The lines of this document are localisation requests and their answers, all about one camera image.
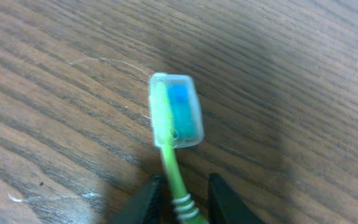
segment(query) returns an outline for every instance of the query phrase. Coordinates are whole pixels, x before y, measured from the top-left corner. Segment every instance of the white ring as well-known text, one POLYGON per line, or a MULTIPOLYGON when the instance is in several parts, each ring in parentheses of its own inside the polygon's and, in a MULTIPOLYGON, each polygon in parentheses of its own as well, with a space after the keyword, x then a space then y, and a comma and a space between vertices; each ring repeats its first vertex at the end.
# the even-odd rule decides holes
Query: white ring
POLYGON ((183 198, 173 199, 173 200, 172 200, 172 204, 178 205, 178 204, 181 204, 181 203, 185 203, 185 202, 187 202, 187 201, 190 199, 190 197, 191 197, 191 195, 188 194, 188 195, 186 195, 186 196, 183 197, 183 198))
POLYGON ((189 220, 191 218, 194 218, 196 215, 198 215, 199 211, 200 210, 198 208, 196 208, 193 212, 191 212, 189 214, 178 215, 178 219, 179 220, 189 220))
POLYGON ((194 201, 191 201, 190 204, 188 205, 184 205, 184 206, 178 206, 176 207, 175 209, 173 209, 176 213, 179 213, 179 212, 185 212, 187 210, 190 210, 194 207, 195 203, 194 201))

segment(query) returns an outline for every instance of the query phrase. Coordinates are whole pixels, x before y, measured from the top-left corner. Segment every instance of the dark object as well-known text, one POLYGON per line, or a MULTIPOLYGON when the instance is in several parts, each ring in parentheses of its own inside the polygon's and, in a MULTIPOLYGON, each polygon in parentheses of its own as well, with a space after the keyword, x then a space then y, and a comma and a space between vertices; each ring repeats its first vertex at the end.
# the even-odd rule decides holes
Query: dark object
POLYGON ((111 224, 158 224, 161 214, 162 175, 151 175, 120 212, 109 222, 111 224))
MULTIPOLYGON (((158 224, 162 184, 161 175, 152 175, 110 223, 158 224)), ((208 200, 211 224, 264 224, 219 174, 213 173, 209 176, 208 200)))

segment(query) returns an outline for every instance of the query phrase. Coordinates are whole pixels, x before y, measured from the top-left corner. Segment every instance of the wooden surface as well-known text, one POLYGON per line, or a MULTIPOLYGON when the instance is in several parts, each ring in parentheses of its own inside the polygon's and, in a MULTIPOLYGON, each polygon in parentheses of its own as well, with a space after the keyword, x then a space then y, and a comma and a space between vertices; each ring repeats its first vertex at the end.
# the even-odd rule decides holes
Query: wooden surface
POLYGON ((219 172, 267 223, 358 223, 358 0, 0 1, 0 223, 105 223, 161 172, 157 71, 196 82, 203 213, 219 172))

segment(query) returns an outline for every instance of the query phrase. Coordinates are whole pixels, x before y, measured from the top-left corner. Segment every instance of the small blue object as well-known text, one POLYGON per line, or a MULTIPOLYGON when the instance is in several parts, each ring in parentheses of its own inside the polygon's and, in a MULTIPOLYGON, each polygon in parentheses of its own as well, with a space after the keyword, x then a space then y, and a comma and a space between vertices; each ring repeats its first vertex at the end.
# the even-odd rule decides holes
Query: small blue object
MULTIPOLYGON (((174 122, 174 138, 176 147, 194 146, 204 138, 203 122, 201 117, 200 102, 195 90, 194 82, 188 75, 169 75, 167 73, 155 73, 150 79, 150 112, 152 115, 153 130, 160 121, 156 117, 157 105, 152 103, 154 86, 158 82, 163 82, 167 86, 167 95, 170 103, 171 113, 174 122)), ((154 135, 154 144, 160 146, 161 142, 154 135)))

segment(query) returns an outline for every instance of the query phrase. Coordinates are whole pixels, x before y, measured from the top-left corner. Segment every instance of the wooden table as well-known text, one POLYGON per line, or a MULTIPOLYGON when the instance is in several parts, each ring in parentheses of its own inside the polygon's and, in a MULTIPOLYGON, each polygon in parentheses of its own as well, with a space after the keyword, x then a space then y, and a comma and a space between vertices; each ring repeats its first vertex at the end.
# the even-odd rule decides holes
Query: wooden table
POLYGON ((196 82, 203 213, 218 172, 267 223, 358 223, 358 0, 0 1, 0 223, 105 223, 162 172, 159 71, 196 82))

